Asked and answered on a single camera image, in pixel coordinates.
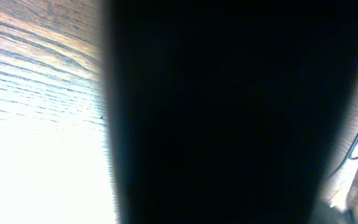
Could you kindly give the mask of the Galaxy S24 smartphone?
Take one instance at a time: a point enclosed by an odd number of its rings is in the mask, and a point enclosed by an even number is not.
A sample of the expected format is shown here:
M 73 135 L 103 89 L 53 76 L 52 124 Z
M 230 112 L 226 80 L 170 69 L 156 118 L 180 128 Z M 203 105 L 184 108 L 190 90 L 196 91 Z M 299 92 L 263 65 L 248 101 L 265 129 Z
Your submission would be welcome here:
M 122 223 L 308 223 L 358 75 L 358 1 L 101 3 Z

